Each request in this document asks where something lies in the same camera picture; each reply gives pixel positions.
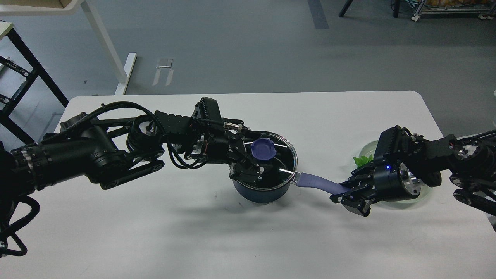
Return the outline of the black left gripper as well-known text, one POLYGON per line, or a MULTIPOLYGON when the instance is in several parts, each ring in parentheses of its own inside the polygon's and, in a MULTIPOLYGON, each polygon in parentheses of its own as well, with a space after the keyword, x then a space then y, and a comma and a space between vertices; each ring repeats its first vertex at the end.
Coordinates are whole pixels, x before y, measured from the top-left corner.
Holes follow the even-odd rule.
POLYGON ((184 136, 184 163, 186 169, 198 169, 206 164, 228 164, 229 178, 255 183, 265 175, 268 164, 256 159, 245 142, 253 142, 262 131, 241 126, 230 131, 224 126, 187 126, 184 136))

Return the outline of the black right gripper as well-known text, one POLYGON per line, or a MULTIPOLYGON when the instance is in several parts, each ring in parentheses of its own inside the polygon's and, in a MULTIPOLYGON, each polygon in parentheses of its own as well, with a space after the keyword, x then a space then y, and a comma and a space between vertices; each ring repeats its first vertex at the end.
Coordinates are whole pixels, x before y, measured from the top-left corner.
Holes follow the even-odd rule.
POLYGON ((342 204, 349 212, 368 217, 371 204, 377 201, 407 201, 420 196, 420 182, 413 182, 403 163, 395 168, 374 163, 373 166, 352 171, 352 175, 340 183, 342 190, 333 191, 330 200, 342 204))

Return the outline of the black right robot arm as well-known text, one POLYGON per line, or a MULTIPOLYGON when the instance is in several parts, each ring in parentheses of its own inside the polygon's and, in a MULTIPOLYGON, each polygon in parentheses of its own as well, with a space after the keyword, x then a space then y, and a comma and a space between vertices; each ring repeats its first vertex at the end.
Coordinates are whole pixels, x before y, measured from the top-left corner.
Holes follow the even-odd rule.
POLYGON ((380 134, 372 161, 342 182, 345 191, 330 196, 352 213, 367 217, 377 202, 418 198, 422 185, 441 185, 441 171, 451 172, 454 198, 495 215, 495 131, 435 141, 395 126, 380 134))

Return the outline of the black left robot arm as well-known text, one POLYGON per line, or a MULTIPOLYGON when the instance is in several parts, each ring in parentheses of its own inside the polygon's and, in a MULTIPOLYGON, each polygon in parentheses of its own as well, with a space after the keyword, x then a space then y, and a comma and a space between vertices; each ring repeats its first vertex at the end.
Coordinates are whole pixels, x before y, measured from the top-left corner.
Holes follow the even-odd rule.
POLYGON ((62 122, 59 133, 41 142, 1 148, 1 256, 27 253, 16 233, 39 213, 30 197, 36 191, 79 176, 111 189, 160 170, 165 153, 179 169, 227 164, 230 179, 257 182, 274 166, 243 140, 261 137, 242 120, 223 118, 217 101, 203 97, 191 117, 129 101, 102 104, 62 122))

